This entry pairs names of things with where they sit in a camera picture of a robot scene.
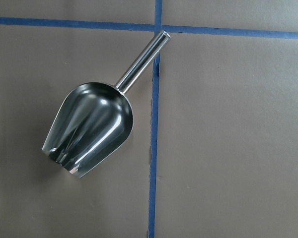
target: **ice scoop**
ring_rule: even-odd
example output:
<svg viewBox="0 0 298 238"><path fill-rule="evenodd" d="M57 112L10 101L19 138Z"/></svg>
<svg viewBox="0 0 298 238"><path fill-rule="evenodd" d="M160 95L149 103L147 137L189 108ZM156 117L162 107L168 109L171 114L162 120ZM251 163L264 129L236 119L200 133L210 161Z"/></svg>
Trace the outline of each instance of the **ice scoop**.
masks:
<svg viewBox="0 0 298 238"><path fill-rule="evenodd" d="M81 178L121 146L133 128L133 111L125 94L169 39L165 31L158 32L116 85L92 82L71 91L42 151Z"/></svg>

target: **blue line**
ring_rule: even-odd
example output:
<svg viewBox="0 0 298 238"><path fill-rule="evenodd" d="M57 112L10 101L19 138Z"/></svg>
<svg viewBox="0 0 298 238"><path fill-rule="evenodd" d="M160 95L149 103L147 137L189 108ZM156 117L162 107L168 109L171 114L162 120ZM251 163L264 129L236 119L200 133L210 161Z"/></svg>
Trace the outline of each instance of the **blue line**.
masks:
<svg viewBox="0 0 298 238"><path fill-rule="evenodd" d="M0 25L50 26L50 27L70 27L70 28L128 30L128 31L153 31L154 30L154 25L149 25L149 24L49 20L49 19L14 18L14 17L0 17Z"/></svg>
<svg viewBox="0 0 298 238"><path fill-rule="evenodd" d="M19 26L48 26L48 27L70 27L87 29L106 29L106 30L127 30L127 31L159 31L161 27L171 33L191 33L208 35L226 36L248 36L248 37L268 37L282 39L298 39L298 32L284 31L262 31L247 29L211 28L198 26L161 26L162 12L161 0L156 0L155 25L117 23L117 22L97 22L97 21L72 21L72 20L52 20L34 18L14 18L0 17L0 25L19 25Z"/></svg>
<svg viewBox="0 0 298 238"><path fill-rule="evenodd" d="M162 0L155 0L154 9L154 33L156 34L162 25ZM149 187L149 224L148 238L154 238L155 226L155 192L157 175L157 142L158 142L158 112L159 112L159 66L160 55L153 61L152 76L152 113L151 113L151 163L150 163L150 187Z"/></svg>
<svg viewBox="0 0 298 238"><path fill-rule="evenodd" d="M165 25L162 27L165 31L173 32L173 33L298 39L298 32L210 28L210 27L195 27L195 26L169 26L169 25Z"/></svg>

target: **blue tape line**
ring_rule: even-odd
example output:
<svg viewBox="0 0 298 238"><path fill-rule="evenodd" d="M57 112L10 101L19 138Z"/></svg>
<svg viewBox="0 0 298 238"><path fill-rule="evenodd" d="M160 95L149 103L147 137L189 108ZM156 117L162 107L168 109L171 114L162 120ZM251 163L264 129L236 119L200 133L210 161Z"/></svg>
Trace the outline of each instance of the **blue tape line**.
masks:
<svg viewBox="0 0 298 238"><path fill-rule="evenodd" d="M195 27L195 26L169 26L169 25L165 25L163 26L163 28L165 31L173 32L173 33L298 39L298 32L210 28L210 27Z"/></svg>
<svg viewBox="0 0 298 238"><path fill-rule="evenodd" d="M156 34L162 25L162 0L155 0L154 9L154 33ZM154 238L155 225L155 192L157 175L157 142L158 142L158 111L159 111L159 66L160 55L153 61L152 76L152 113L151 113L151 163L150 163L150 187L149 187L149 224L148 238Z"/></svg>
<svg viewBox="0 0 298 238"><path fill-rule="evenodd" d="M153 31L154 30L154 25L150 25L150 24L49 20L49 19L14 18L14 17L0 17L0 25L50 26L50 27L70 27L70 28L128 30L128 31Z"/></svg>

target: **scoop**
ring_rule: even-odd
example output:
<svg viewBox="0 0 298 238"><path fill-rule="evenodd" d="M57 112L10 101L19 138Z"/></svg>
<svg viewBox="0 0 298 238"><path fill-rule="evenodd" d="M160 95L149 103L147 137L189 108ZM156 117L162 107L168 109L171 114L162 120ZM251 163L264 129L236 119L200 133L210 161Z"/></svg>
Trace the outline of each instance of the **scoop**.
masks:
<svg viewBox="0 0 298 238"><path fill-rule="evenodd" d="M43 153L81 178L120 147L133 128L125 94L169 39L165 31L158 32L116 85L92 82L71 91L54 119Z"/></svg>

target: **metal scoop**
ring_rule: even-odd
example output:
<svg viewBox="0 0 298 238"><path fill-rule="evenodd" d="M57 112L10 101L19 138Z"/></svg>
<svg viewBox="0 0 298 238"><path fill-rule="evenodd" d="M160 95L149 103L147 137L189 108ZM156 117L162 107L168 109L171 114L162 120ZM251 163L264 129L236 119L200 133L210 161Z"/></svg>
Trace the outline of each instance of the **metal scoop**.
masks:
<svg viewBox="0 0 298 238"><path fill-rule="evenodd" d="M42 151L81 178L121 146L133 128L125 94L169 39L165 31L157 33L115 86L85 83L71 91Z"/></svg>

